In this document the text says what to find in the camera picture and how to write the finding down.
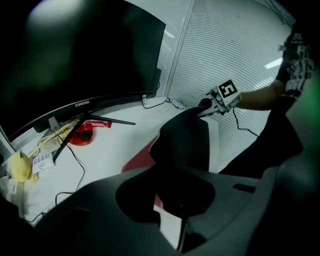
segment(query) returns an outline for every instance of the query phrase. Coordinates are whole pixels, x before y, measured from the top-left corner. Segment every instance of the monitor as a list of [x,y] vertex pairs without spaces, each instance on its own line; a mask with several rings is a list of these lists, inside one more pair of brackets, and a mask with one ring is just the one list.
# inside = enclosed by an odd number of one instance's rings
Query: monitor
[[4,30],[0,125],[9,141],[51,117],[67,121],[154,92],[158,18],[123,0],[30,2],[7,10],[15,22]]

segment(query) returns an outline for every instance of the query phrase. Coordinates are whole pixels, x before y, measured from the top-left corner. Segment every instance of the desk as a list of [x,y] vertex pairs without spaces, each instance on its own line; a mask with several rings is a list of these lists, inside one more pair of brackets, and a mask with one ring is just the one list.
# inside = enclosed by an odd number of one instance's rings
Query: desk
[[[163,102],[165,98],[147,101],[147,107]],[[111,128],[97,127],[96,137],[86,146],[69,144],[74,154],[84,165],[86,172],[79,188],[99,179],[121,173],[122,167],[134,157],[159,132],[162,125],[183,110],[165,103],[151,109],[144,109],[140,102],[116,105],[97,111],[94,115],[134,122],[136,125],[113,123]],[[218,123],[205,117],[210,134],[210,171],[217,172],[219,155]],[[26,154],[37,146],[43,135],[22,147]],[[28,180],[24,184],[23,211],[24,218],[33,220],[39,213],[48,212],[55,206],[55,197],[59,192],[74,192],[83,175],[83,170],[74,159],[71,151],[65,147],[57,158],[55,167],[39,173],[39,181]],[[61,194],[57,202],[63,201],[68,194]],[[178,245],[181,223],[177,217],[160,209],[162,233],[166,233],[169,242]]]

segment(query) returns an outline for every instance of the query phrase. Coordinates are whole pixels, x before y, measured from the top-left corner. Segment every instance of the person's forearm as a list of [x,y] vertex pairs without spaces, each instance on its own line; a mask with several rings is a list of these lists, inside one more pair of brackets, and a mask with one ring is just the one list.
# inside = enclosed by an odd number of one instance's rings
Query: person's forearm
[[270,110],[277,98],[284,93],[285,85],[279,80],[274,80],[271,85],[262,89],[241,92],[241,101],[236,107],[247,110]]

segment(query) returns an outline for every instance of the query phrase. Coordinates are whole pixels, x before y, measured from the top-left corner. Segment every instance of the white mechanical device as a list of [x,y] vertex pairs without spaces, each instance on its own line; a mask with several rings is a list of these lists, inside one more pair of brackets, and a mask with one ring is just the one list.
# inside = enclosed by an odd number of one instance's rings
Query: white mechanical device
[[198,117],[200,118],[210,116],[215,112],[224,115],[225,112],[229,112],[241,100],[240,92],[238,92],[231,79],[223,82],[220,85],[214,86],[208,92],[202,94],[196,101],[195,105],[198,106],[204,99],[211,100],[212,106],[199,113]]

